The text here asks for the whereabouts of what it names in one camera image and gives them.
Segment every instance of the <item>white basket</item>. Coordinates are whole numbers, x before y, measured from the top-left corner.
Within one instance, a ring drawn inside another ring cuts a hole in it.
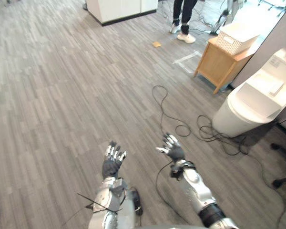
[[[254,30],[244,24],[231,23],[221,29],[216,45],[235,55],[249,48],[258,36]]]

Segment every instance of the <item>white wall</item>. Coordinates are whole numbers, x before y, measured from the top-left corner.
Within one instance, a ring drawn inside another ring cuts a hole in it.
[[[260,69],[264,63],[266,63],[270,56],[282,48],[286,48],[286,13],[231,85],[235,88],[247,80],[252,74],[257,72],[257,70]],[[286,108],[278,116],[279,122],[285,119]],[[281,125],[286,128],[286,122],[283,122]]]

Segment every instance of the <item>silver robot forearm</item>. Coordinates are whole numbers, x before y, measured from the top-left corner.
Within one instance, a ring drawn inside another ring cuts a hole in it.
[[[114,177],[106,178],[98,189],[93,205],[93,216],[89,222],[88,229],[116,229],[118,217],[116,211],[120,207],[120,196],[123,180]]]
[[[193,205],[193,209],[203,224],[211,229],[238,229],[235,223],[225,216],[218,207],[211,190],[193,168],[184,169],[179,177],[181,187]]]

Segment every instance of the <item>black shoe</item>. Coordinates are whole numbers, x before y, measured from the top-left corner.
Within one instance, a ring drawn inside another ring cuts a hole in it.
[[[138,216],[141,216],[143,214],[143,209],[140,202],[139,192],[135,187],[132,187],[130,190],[133,195],[134,211]]]

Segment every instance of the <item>wooden side table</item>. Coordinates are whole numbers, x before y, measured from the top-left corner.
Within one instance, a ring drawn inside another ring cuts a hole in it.
[[[194,77],[200,73],[216,86],[213,94],[237,76],[258,48],[258,45],[253,45],[239,54],[231,55],[215,45],[216,40],[217,37],[209,39],[194,73]]]

